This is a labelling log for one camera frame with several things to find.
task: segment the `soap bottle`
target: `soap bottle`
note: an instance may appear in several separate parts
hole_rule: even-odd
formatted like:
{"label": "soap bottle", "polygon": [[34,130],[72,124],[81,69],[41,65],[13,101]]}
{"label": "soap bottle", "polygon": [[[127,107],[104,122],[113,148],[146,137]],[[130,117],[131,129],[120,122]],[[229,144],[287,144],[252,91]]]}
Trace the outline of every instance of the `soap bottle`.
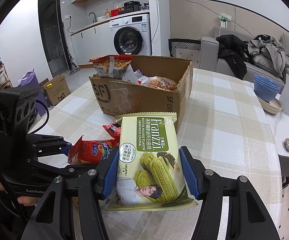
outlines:
{"label": "soap bottle", "polygon": [[109,12],[108,9],[106,9],[104,15],[105,15],[106,18],[110,18],[111,17],[111,13]]}

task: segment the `red package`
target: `red package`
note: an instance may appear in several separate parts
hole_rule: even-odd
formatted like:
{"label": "red package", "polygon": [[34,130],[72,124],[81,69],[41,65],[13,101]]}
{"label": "red package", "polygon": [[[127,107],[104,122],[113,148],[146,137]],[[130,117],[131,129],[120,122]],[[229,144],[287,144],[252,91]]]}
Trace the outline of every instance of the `red package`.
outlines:
{"label": "red package", "polygon": [[103,125],[103,128],[109,133],[109,135],[116,139],[118,142],[120,141],[120,133],[121,133],[121,125],[117,122],[113,122],[109,125]]}
{"label": "red package", "polygon": [[110,155],[110,151],[116,145],[116,140],[83,141],[83,135],[69,150],[68,163],[72,165],[98,164],[102,159]]}

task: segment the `white oval label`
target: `white oval label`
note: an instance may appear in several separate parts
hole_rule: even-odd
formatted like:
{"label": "white oval label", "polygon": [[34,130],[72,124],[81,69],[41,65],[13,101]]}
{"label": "white oval label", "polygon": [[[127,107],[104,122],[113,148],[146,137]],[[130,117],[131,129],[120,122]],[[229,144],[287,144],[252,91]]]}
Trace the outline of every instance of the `white oval label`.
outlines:
{"label": "white oval label", "polygon": [[124,163],[130,163],[135,158],[135,147],[131,143],[124,143],[119,149],[119,159]]}

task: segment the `purple bag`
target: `purple bag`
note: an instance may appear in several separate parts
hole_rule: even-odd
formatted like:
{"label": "purple bag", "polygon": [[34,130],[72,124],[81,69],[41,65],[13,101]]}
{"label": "purple bag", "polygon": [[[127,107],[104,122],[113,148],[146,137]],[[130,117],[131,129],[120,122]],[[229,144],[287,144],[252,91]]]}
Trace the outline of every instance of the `purple bag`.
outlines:
{"label": "purple bag", "polygon": [[[39,82],[38,82],[36,73],[34,72],[34,69],[28,72],[26,75],[24,75],[21,80],[19,80],[18,87],[22,87],[22,86],[39,86]],[[40,100],[42,103],[44,103],[46,107],[49,107],[42,92],[38,93],[37,99]],[[38,113],[40,116],[43,116],[46,113],[46,110],[44,109],[44,107],[40,105],[39,103],[36,103],[35,107],[38,109]]]}

